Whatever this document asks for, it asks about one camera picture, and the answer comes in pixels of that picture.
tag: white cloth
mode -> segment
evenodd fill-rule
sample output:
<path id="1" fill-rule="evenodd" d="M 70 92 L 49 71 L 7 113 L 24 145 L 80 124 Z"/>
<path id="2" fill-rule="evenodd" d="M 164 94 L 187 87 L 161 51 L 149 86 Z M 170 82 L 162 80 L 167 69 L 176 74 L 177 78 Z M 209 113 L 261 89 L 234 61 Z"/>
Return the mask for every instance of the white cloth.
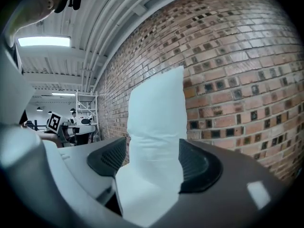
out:
<path id="1" fill-rule="evenodd" d="M 187 138 L 183 67 L 146 80 L 131 92 L 130 163 L 117 173 L 123 218 L 148 227 L 178 200 L 183 171 L 179 139 Z"/>

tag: brick wall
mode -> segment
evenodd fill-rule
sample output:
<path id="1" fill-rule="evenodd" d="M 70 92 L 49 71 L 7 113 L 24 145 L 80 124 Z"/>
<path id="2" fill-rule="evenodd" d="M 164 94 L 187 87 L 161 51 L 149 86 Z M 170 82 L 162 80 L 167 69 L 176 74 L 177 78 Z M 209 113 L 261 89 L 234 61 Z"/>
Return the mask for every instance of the brick wall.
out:
<path id="1" fill-rule="evenodd" d="M 275 0 L 176 0 L 149 17 L 98 83 L 103 138 L 129 142 L 132 89 L 180 65 L 188 139 L 250 155 L 283 180 L 296 175 L 304 155 L 304 54 Z"/>

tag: metal shelving rack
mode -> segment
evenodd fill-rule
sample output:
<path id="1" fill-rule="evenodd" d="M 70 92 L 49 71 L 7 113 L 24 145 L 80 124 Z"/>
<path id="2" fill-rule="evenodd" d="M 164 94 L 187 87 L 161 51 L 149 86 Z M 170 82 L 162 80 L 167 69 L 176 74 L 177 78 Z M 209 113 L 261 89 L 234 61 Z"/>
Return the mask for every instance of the metal shelving rack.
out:
<path id="1" fill-rule="evenodd" d="M 92 125 L 97 125 L 97 134 L 100 139 L 99 124 L 98 124 L 98 111 L 97 111 L 97 93 L 83 93 L 76 91 L 76 119 L 78 120 L 78 114 L 82 114 L 83 117 L 89 118 L 93 116 Z"/>

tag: ceiling pipe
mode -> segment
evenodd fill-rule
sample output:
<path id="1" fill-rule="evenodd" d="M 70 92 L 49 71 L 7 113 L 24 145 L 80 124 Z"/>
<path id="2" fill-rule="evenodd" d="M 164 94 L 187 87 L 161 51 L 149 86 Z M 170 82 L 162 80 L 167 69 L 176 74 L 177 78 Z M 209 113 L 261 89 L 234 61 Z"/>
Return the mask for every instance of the ceiling pipe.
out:
<path id="1" fill-rule="evenodd" d="M 113 56 L 115 55 L 115 53 L 117 52 L 117 50 L 119 49 L 119 47 L 123 44 L 123 42 L 129 37 L 129 35 L 142 23 L 144 22 L 147 18 L 149 18 L 153 13 L 155 13 L 157 10 L 161 9 L 162 7 L 165 7 L 166 5 L 168 5 L 170 2 L 173 2 L 174 0 L 161 0 L 159 1 L 157 4 L 155 4 L 153 7 L 149 8 L 149 10 L 143 14 L 141 17 L 139 17 L 139 19 L 133 24 L 133 26 L 131 28 L 129 28 L 129 30 L 125 33 L 125 35 L 122 37 L 122 39 L 119 40 L 119 43 L 117 44 L 117 46 L 112 50 L 112 52 L 107 56 L 107 60 L 104 63 L 102 69 L 100 70 L 98 77 L 96 79 L 95 85 L 92 89 L 92 92 L 94 92 L 96 90 L 97 84 L 105 70 L 105 68 L 107 67 L 107 65 L 109 64 L 109 62 L 111 61 L 111 59 L 113 58 Z"/>
<path id="2" fill-rule="evenodd" d="M 86 47 L 86 50 L 85 50 L 85 60 L 84 60 L 84 64 L 83 64 L 83 69 L 86 69 L 86 63 L 87 63 L 88 55 L 89 55 L 89 52 L 91 50 L 93 39 L 96 37 L 96 34 L 98 32 L 98 28 L 101 26 L 102 22 L 105 19 L 105 16 L 107 15 L 109 10 L 112 8 L 112 6 L 116 2 L 117 2 L 117 0 L 110 0 L 110 2 L 107 4 L 105 9 L 102 11 L 101 16 L 98 18 L 97 22 L 95 23 L 93 33 L 89 38 L 89 43 L 88 43 L 88 45 Z M 85 76 L 84 73 L 85 73 L 84 70 L 82 70 L 82 72 L 81 72 L 81 91 L 83 91 L 84 76 Z"/>
<path id="3" fill-rule="evenodd" d="M 133 10 L 140 2 L 142 2 L 142 1 L 143 1 L 143 0 L 137 0 L 137 2 L 134 3 L 134 4 L 133 4 L 125 13 L 124 13 L 124 15 L 123 15 L 123 16 L 119 19 L 119 21 L 117 22 L 117 24 L 115 24 L 115 26 L 112 28 L 112 31 L 111 31 L 110 34 L 107 36 L 106 40 L 105 40 L 104 43 L 103 43 L 103 46 L 101 47 L 99 53 L 97 54 L 97 58 L 96 58 L 96 60 L 95 60 L 95 62 L 94 62 L 94 66 L 93 66 L 92 72 L 94 72 L 94 70 L 95 70 L 95 68 L 96 68 L 96 65 L 97 65 L 97 62 L 98 62 L 98 60 L 99 60 L 99 56 L 100 56 L 100 55 L 103 55 L 104 48 L 108 45 L 109 40 L 110 40 L 110 39 L 113 39 L 113 34 L 116 32 L 116 29 L 119 28 L 119 26 L 124 22 L 124 20 L 125 20 L 125 19 L 127 18 L 127 16 L 130 14 L 130 12 L 132 12 L 132 10 Z M 88 80 L 88 78 L 87 78 L 86 84 L 85 84 L 85 86 L 86 86 L 86 87 L 85 87 L 85 91 L 86 91 L 86 89 L 87 89 L 87 86 L 90 85 L 91 80 L 92 80 L 92 77 L 93 77 L 93 74 L 91 74 L 89 80 Z"/>
<path id="4" fill-rule="evenodd" d="M 45 61 L 46 61 L 47 66 L 49 67 L 49 69 L 50 69 L 51 72 L 52 72 L 52 75 L 53 75 L 53 77 L 54 77 L 54 79 L 55 79 L 55 82 L 58 84 L 60 90 L 62 90 L 62 85 L 61 85 L 60 82 L 57 80 L 57 77 L 56 77 L 56 74 L 54 73 L 54 70 L 53 70 L 53 67 L 52 67 L 52 65 L 51 65 L 51 62 L 49 61 L 49 59 L 48 59 L 47 57 L 45 57 L 44 59 L 45 59 Z"/>
<path id="5" fill-rule="evenodd" d="M 118 7 L 118 9 L 115 11 L 115 13 L 111 16 L 111 18 L 107 21 L 107 24 L 105 25 L 99 39 L 98 39 L 98 42 L 96 44 L 96 47 L 94 49 L 94 52 L 93 52 L 93 55 L 92 55 L 92 59 L 91 59 L 91 62 L 90 62 L 90 65 L 89 65 L 89 70 L 92 68 L 92 64 L 95 62 L 95 59 L 96 59 L 96 54 L 97 54 L 97 51 L 98 51 L 98 48 L 100 47 L 103 39 L 105 38 L 108 30 L 111 28 L 112 24 L 114 23 L 115 19 L 119 16 L 119 14 L 122 12 L 122 10 L 126 7 L 126 5 L 131 2 L 132 0 L 124 0 L 122 2 L 122 4 Z M 87 86 L 88 86 L 88 80 L 89 80 L 89 77 L 86 77 L 86 83 L 85 83 L 85 92 L 87 91 Z"/>
<path id="6" fill-rule="evenodd" d="M 74 30 L 73 34 L 72 34 L 72 38 L 76 38 L 77 35 L 79 36 L 79 39 L 75 42 L 76 49 L 79 49 L 79 47 L 80 47 L 80 41 L 81 41 L 81 37 L 82 37 L 82 32 L 84 31 L 85 22 L 87 21 L 89 13 L 92 10 L 92 7 L 95 5 L 96 1 L 97 0 L 88 0 L 88 2 L 86 4 L 81 4 L 85 9 L 84 9 L 83 13 L 81 13 L 82 17 L 80 20 L 81 21 L 80 26 L 77 26 L 76 30 Z"/>

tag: ceiling light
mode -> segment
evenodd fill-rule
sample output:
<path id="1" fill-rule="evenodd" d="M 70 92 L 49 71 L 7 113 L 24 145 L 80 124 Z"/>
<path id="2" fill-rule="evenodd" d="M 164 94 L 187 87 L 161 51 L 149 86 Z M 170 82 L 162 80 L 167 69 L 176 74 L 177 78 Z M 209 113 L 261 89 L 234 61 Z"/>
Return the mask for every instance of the ceiling light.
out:
<path id="1" fill-rule="evenodd" d="M 50 37 L 50 36 L 37 36 L 25 37 L 18 39 L 20 46 L 70 46 L 70 38 L 67 37 Z"/>
<path id="2" fill-rule="evenodd" d="M 60 96 L 75 96 L 75 94 L 71 94 L 71 93 L 52 93 L 52 95 L 60 95 Z"/>

